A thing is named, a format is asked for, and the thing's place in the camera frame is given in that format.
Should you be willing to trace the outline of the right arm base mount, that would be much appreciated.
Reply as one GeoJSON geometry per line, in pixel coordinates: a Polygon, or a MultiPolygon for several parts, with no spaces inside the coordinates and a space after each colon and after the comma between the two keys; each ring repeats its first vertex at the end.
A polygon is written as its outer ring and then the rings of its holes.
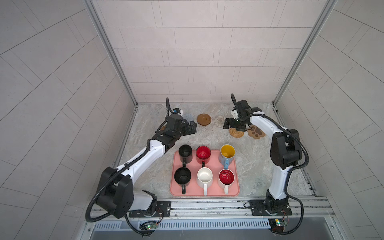
{"type": "Polygon", "coordinates": [[[291,216],[292,210],[289,198],[276,200],[267,191],[265,200],[249,200],[243,204],[244,208],[250,209],[253,216],[291,216]]]}

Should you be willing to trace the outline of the blue-grey woven round coaster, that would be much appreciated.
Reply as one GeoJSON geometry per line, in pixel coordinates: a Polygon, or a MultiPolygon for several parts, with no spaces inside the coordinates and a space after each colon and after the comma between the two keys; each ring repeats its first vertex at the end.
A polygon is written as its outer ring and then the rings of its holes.
{"type": "Polygon", "coordinates": [[[184,114],[183,114],[183,118],[184,118],[185,120],[187,120],[188,122],[190,122],[190,121],[194,121],[194,116],[193,116],[192,114],[189,114],[189,113],[184,113],[184,114]]]}

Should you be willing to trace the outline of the woven rattan round coaster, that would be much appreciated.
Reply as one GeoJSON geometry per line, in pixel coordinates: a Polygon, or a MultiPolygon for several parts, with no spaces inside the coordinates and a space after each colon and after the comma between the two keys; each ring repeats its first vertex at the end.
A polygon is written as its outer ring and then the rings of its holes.
{"type": "Polygon", "coordinates": [[[230,128],[229,129],[229,134],[234,137],[234,138],[241,138],[244,136],[244,132],[242,131],[237,131],[235,128],[230,128]]]}

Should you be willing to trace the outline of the cork paw print coaster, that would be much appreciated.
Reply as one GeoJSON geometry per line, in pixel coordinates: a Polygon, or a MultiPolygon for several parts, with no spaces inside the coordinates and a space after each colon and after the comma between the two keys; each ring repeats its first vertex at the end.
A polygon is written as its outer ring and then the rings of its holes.
{"type": "Polygon", "coordinates": [[[250,128],[247,130],[247,132],[250,137],[256,140],[266,136],[266,134],[255,125],[251,125],[250,128]]]}

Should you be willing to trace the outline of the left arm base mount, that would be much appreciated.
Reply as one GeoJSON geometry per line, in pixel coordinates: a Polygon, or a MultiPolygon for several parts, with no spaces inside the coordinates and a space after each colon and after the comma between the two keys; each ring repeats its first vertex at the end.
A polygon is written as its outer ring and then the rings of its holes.
{"type": "Polygon", "coordinates": [[[171,201],[159,201],[158,197],[148,191],[134,192],[134,201],[129,209],[130,218],[169,217],[171,201]]]}

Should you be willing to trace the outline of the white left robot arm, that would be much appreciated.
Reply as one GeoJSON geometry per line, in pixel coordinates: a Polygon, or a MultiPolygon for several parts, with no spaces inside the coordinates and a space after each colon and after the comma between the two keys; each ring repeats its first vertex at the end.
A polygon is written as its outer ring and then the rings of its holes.
{"type": "Polygon", "coordinates": [[[97,192],[86,210],[87,222],[97,222],[110,215],[120,219],[132,211],[142,211],[145,215],[156,212],[157,197],[148,191],[134,191],[136,180],[182,136],[197,132],[196,122],[180,114],[169,115],[164,123],[166,127],[148,139],[138,154],[117,168],[108,167],[102,172],[97,192]]]}

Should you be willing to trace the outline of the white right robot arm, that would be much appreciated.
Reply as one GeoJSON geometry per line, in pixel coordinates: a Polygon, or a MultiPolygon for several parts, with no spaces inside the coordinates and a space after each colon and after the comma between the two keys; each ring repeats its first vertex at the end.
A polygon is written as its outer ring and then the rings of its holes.
{"type": "Polygon", "coordinates": [[[254,125],[271,139],[270,158],[276,167],[268,194],[274,200],[285,199],[289,196],[287,190],[292,171],[304,168],[309,161],[298,131],[282,127],[261,109],[251,108],[246,100],[236,101],[234,94],[231,99],[234,104],[232,117],[225,119],[223,128],[244,132],[247,125],[254,125]]]}

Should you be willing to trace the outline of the multicolour woven round coaster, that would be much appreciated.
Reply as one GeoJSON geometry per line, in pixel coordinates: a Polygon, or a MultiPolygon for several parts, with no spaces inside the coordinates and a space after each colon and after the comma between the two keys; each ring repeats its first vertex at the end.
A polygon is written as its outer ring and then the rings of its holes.
{"type": "Polygon", "coordinates": [[[215,125],[219,128],[223,128],[224,124],[225,124],[225,119],[226,117],[224,116],[218,116],[215,118],[215,125]]]}

